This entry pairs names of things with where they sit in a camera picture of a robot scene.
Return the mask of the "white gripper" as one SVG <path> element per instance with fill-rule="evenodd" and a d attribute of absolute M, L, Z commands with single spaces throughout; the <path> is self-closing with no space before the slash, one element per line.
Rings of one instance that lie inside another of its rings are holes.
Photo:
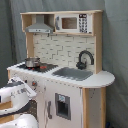
<path fill-rule="evenodd" d="M 26 92 L 30 99 L 37 95 L 37 93 L 19 77 L 12 77 L 4 87 L 0 88 L 0 103 L 9 102 L 12 96 L 23 92 Z"/>

